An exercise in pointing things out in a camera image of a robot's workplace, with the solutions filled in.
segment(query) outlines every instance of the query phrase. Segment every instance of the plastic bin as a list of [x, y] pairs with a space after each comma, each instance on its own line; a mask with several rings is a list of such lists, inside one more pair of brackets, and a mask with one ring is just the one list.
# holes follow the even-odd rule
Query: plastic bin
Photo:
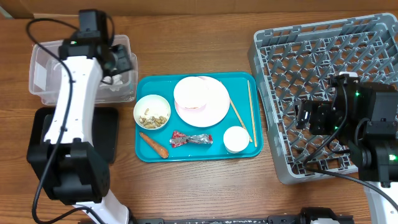
[[[58, 55], [58, 47], [62, 40], [42, 43], [51, 52]], [[115, 35], [114, 45], [123, 44], [127, 51], [131, 52], [130, 40], [126, 35]], [[121, 74], [120, 84], [105, 85], [100, 83], [95, 103], [129, 102], [136, 98], [138, 64], [137, 57], [130, 54], [133, 70]], [[55, 105], [61, 84], [62, 66], [49, 54], [35, 45], [30, 60], [29, 91], [33, 95], [40, 96], [44, 105]]]
[[[392, 14], [317, 22], [260, 30], [248, 52], [249, 63], [266, 113], [272, 158], [284, 184], [317, 180], [302, 162], [328, 136], [313, 136], [308, 127], [295, 128], [294, 101], [330, 100], [334, 89], [325, 78], [336, 72], [357, 72], [361, 82], [398, 82], [398, 48], [394, 37], [397, 19]], [[337, 140], [334, 150], [345, 150]], [[348, 174], [358, 168], [349, 154], [323, 149], [308, 164]]]

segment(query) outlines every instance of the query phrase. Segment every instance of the chopstick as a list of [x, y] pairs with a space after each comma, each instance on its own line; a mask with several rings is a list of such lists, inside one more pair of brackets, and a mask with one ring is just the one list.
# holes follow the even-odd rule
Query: chopstick
[[[248, 131], [248, 130], [246, 129], [246, 127], [245, 127], [243, 121], [242, 121], [242, 118], [240, 117], [238, 111], [236, 110], [234, 103], [232, 102], [231, 99], [229, 99], [229, 101], [231, 102], [231, 106], [232, 106], [232, 108], [234, 109], [235, 114], [236, 114], [236, 116], [238, 117], [239, 122], [240, 122], [241, 125], [242, 125], [242, 128], [244, 128], [246, 131]], [[250, 134], [249, 134], [249, 140], [250, 140], [250, 142], [253, 142], [253, 140], [252, 140], [251, 137], [250, 137]]]
[[248, 80], [248, 90], [249, 90], [251, 123], [252, 123], [252, 125], [253, 125], [254, 147], [257, 147], [256, 126], [255, 126], [255, 124], [254, 124], [253, 102], [252, 102], [252, 100], [251, 100], [251, 90], [250, 90], [250, 82], [249, 82], [249, 80]]

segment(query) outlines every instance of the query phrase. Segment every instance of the teal tray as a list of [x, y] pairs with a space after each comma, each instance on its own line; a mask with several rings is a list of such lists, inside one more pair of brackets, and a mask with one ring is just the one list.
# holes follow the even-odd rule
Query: teal tray
[[[236, 154], [229, 153], [223, 144], [224, 132], [232, 126], [240, 126], [238, 117], [235, 115], [232, 106], [225, 118], [218, 124], [208, 128], [196, 128], [185, 123], [177, 114], [174, 107], [173, 91], [177, 82], [188, 76], [208, 76], [213, 77], [223, 83], [229, 93], [229, 97], [241, 116], [244, 125], [247, 127], [250, 136], [253, 138], [253, 128], [251, 124], [250, 102], [248, 93], [248, 80], [250, 81], [251, 95], [253, 102], [254, 121], [256, 124], [257, 147], [254, 143]], [[156, 94], [163, 96], [170, 104], [172, 109], [171, 117], [167, 124], [159, 130], [145, 130], [136, 125], [136, 154], [144, 162], [174, 162], [174, 161], [202, 161], [212, 159], [239, 159], [254, 157], [261, 152], [264, 144], [262, 138], [259, 102], [257, 97], [256, 82], [253, 77], [246, 72], [228, 73], [204, 73], [193, 75], [157, 75], [142, 79], [137, 86], [137, 101], [146, 95]], [[186, 144], [172, 148], [169, 140], [173, 131], [180, 131], [187, 135], [192, 134], [211, 134], [213, 136], [212, 145]], [[162, 159], [139, 135], [142, 131], [151, 139], [158, 142], [169, 151], [169, 158]]]

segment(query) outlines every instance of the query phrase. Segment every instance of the red and silver wrapper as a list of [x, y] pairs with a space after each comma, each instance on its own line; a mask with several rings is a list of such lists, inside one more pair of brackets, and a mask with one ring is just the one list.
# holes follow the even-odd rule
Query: red and silver wrapper
[[173, 136], [170, 139], [170, 144], [172, 145], [173, 148], [182, 146], [188, 142], [195, 144], [212, 144], [213, 138], [210, 134], [187, 136], [184, 133], [174, 131]]

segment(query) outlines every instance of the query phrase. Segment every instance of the gray basket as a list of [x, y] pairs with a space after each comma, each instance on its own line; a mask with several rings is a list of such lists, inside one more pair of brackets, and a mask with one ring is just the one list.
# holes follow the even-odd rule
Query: gray basket
[[[362, 82], [398, 82], [397, 19], [377, 14], [300, 26], [260, 30], [254, 34], [249, 62], [267, 118], [268, 140], [279, 180], [295, 184], [328, 175], [303, 168], [303, 160], [327, 136], [295, 128], [294, 100], [329, 100], [334, 89], [326, 77], [357, 72]], [[345, 150], [337, 140], [334, 150]], [[349, 174], [358, 168], [349, 154], [323, 149], [309, 166]]]

